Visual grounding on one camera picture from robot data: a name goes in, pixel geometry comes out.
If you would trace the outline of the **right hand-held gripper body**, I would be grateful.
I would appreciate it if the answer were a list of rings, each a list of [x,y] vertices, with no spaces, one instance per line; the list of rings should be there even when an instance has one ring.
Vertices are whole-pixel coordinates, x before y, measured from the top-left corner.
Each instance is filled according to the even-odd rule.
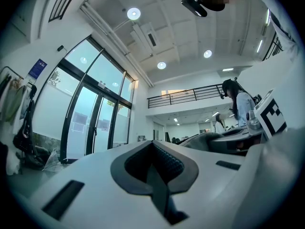
[[[246,125],[250,135],[263,133],[268,140],[287,128],[273,92],[274,89],[269,90],[254,109],[248,112]]]

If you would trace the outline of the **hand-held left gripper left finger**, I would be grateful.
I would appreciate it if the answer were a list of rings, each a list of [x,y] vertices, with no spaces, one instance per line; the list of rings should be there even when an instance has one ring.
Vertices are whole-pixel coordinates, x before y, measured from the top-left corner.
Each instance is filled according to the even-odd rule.
[[[111,176],[111,163],[118,156],[144,145],[137,142],[84,156],[55,174],[30,197],[42,212],[47,203],[71,180],[84,184],[54,228],[69,229],[168,229],[150,196],[132,195]]]

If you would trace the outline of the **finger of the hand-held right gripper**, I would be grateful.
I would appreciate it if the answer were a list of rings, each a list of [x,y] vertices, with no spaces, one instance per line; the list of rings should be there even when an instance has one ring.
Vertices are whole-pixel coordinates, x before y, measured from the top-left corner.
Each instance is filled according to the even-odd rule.
[[[259,135],[261,133],[263,133],[264,130],[263,128],[254,130],[254,129],[248,129],[246,128],[234,128],[234,129],[230,129],[224,133],[222,133],[223,136],[231,136],[231,135],[248,135],[248,136],[256,136]]]
[[[245,156],[252,145],[252,138],[227,136],[209,141],[209,151],[220,154]]]

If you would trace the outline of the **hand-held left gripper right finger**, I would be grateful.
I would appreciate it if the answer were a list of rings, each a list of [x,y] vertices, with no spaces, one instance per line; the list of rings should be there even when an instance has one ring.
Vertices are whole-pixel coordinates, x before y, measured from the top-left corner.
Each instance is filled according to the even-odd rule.
[[[183,146],[152,143],[188,161],[177,181],[187,191],[171,196],[174,207],[186,218],[172,225],[163,216],[151,219],[152,229],[254,229],[262,217],[246,203],[265,145],[255,145],[246,156],[211,153]]]

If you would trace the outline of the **clear plastic bag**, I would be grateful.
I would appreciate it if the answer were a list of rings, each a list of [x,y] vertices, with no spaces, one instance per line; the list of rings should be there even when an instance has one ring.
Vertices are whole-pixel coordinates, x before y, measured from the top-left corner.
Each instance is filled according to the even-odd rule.
[[[54,171],[55,168],[61,164],[59,159],[58,159],[58,155],[57,155],[57,150],[54,149],[52,150],[44,168],[43,171]]]

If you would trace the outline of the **black handbag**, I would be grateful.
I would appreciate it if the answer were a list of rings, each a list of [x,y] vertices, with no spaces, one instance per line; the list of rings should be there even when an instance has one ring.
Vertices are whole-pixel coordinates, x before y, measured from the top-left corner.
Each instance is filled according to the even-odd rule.
[[[13,139],[13,144],[16,148],[26,154],[34,154],[34,145],[32,141],[32,117],[35,107],[35,101],[33,100],[37,92],[37,87],[33,85],[30,91],[30,102],[26,110],[23,124]]]

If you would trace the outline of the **black mezzanine railing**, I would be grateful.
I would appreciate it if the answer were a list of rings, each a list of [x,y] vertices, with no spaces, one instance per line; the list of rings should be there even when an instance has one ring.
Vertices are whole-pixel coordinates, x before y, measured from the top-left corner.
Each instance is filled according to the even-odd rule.
[[[213,84],[187,90],[168,90],[167,94],[147,98],[148,108],[163,107],[219,97],[224,99],[221,84]]]

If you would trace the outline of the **black stair railing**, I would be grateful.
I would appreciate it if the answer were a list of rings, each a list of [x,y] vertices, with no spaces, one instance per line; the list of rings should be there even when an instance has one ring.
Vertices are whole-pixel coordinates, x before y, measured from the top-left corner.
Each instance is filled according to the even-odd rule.
[[[273,57],[275,55],[277,55],[280,52],[283,52],[283,47],[279,41],[279,38],[276,34],[276,32],[274,33],[274,36],[272,38],[271,44],[263,58],[263,61],[269,59],[270,57]]]

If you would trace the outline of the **person's white t-shirt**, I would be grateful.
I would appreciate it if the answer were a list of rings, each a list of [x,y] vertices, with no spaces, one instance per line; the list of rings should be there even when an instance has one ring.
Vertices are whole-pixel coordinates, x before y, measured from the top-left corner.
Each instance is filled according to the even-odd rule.
[[[293,61],[300,52],[300,40],[286,9],[279,0],[262,0],[270,12],[270,21],[280,44]]]

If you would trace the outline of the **glass entrance doors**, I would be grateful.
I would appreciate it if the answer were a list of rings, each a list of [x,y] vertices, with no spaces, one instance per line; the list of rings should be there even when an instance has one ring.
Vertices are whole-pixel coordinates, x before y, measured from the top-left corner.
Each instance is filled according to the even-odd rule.
[[[89,36],[59,62],[37,98],[35,143],[59,160],[128,144],[135,80]]]

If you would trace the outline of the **hanging green garment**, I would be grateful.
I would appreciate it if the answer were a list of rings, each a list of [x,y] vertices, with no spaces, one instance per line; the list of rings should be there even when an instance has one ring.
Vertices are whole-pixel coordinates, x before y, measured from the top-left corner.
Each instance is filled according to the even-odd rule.
[[[25,85],[21,86],[19,89],[9,89],[2,112],[2,120],[4,122],[11,122],[15,117],[26,91],[27,87]]]

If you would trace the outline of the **ceiling air conditioner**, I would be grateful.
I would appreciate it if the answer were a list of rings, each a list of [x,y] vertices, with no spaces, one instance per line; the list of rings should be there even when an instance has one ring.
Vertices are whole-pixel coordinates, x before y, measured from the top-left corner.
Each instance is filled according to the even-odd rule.
[[[160,43],[151,22],[142,26],[134,24],[132,28],[133,30],[130,34],[138,46],[146,52],[152,52],[157,49]]]

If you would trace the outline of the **black balcony railing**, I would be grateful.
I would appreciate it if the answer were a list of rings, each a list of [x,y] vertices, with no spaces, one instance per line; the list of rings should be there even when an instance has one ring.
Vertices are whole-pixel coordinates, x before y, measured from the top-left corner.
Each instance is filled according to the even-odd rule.
[[[56,0],[49,17],[49,22],[57,19],[61,20],[71,2],[72,0]]]

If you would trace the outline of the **blue wall poster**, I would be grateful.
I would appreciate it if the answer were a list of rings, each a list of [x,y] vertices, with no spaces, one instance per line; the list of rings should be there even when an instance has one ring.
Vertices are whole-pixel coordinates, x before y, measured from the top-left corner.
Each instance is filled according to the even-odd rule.
[[[31,68],[31,70],[29,71],[28,75],[31,78],[37,80],[46,66],[47,66],[46,62],[44,62],[42,59],[38,59],[36,61],[36,63],[33,65],[33,67]]]

